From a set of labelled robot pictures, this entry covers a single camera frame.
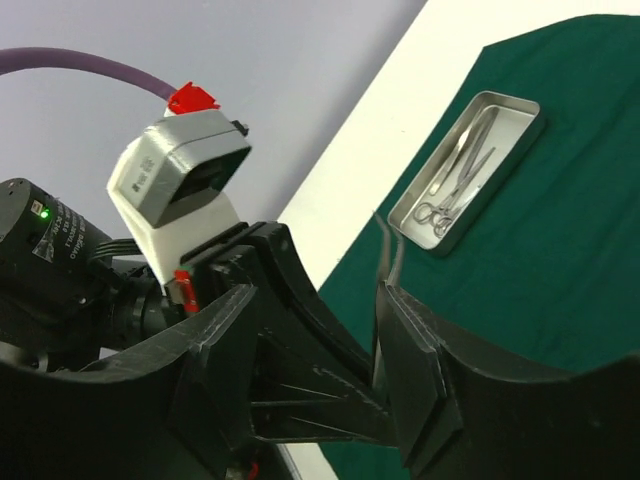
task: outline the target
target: black cable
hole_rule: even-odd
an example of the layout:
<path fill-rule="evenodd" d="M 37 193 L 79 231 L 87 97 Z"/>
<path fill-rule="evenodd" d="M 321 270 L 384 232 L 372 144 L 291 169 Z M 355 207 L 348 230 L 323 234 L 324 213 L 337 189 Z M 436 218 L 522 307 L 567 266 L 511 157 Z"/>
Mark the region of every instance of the black cable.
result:
<path fill-rule="evenodd" d="M 140 253 L 138 244 L 131 238 L 109 240 L 108 242 L 101 243 L 94 249 L 89 258 L 89 262 L 100 258 L 126 257 L 130 255 L 140 255 Z"/>

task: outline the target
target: metal tray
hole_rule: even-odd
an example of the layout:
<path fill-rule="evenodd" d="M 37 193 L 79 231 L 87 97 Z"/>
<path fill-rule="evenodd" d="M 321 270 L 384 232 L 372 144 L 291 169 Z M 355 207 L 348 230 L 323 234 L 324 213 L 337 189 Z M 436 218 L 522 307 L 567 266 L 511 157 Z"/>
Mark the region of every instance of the metal tray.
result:
<path fill-rule="evenodd" d="M 486 114 L 487 109 L 494 108 L 497 111 L 492 113 L 497 115 L 488 129 L 486 139 L 482 142 L 475 164 L 478 165 L 490 150 L 492 153 L 482 167 L 477 169 L 473 180 L 462 192 L 460 200 L 453 206 L 453 209 L 460 207 L 455 218 L 451 215 L 448 228 L 446 230 L 441 228 L 436 234 L 433 225 L 419 223 L 414 218 L 414 211 L 425 201 L 433 205 L 441 204 L 454 190 L 458 182 L 458 174 L 471 149 L 463 151 L 437 193 L 435 195 L 429 193 L 459 138 L 465 135 L 465 132 L 469 132 L 475 119 Z M 435 255 L 448 254 L 540 135 L 543 127 L 544 119 L 540 112 L 540 105 L 536 102 L 489 91 L 477 94 L 391 209 L 387 218 L 389 225 Z"/>

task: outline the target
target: white table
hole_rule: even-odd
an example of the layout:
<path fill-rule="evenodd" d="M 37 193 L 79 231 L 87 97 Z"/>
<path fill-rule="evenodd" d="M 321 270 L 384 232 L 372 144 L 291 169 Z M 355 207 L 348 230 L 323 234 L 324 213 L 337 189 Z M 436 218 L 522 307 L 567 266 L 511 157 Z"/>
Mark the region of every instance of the white table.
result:
<path fill-rule="evenodd" d="M 484 46 L 595 13 L 640 15 L 640 0 L 429 0 L 279 218 L 316 288 L 409 165 Z M 336 478 L 316 445 L 289 450 L 305 480 Z"/>

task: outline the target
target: robotic arm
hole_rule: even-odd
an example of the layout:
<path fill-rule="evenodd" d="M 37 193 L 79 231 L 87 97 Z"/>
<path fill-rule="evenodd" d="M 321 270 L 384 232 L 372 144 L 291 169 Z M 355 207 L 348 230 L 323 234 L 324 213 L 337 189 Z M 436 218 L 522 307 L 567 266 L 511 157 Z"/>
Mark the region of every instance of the robotic arm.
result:
<path fill-rule="evenodd" d="M 241 222 L 224 195 L 247 129 L 182 93 L 109 180 L 133 241 L 0 184 L 2 478 L 280 479 L 270 445 L 336 441 L 398 448 L 415 479 L 638 472 L 638 356 L 539 365 L 383 276 L 372 357 L 287 226 Z"/>

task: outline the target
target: surgical scissors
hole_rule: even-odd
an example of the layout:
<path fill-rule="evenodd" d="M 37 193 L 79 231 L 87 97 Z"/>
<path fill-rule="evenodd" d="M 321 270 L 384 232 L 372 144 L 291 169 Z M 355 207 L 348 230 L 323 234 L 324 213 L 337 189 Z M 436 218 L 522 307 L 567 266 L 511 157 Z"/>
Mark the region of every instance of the surgical scissors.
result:
<path fill-rule="evenodd" d="M 491 149 L 478 161 L 478 163 L 473 165 L 465 177 L 458 179 L 458 182 L 453 190 L 451 190 L 451 193 L 449 193 L 449 195 L 447 195 L 439 205 L 434 205 L 431 202 L 422 202 L 418 204 L 418 206 L 413 210 L 413 219 L 420 225 L 430 224 L 434 228 L 437 228 L 444 218 L 450 218 L 449 212 L 456 206 L 457 201 L 476 177 L 480 169 L 482 169 L 485 163 L 487 163 L 487 160 L 489 160 L 491 155 L 493 155 L 495 150 L 496 147 L 491 147 Z"/>

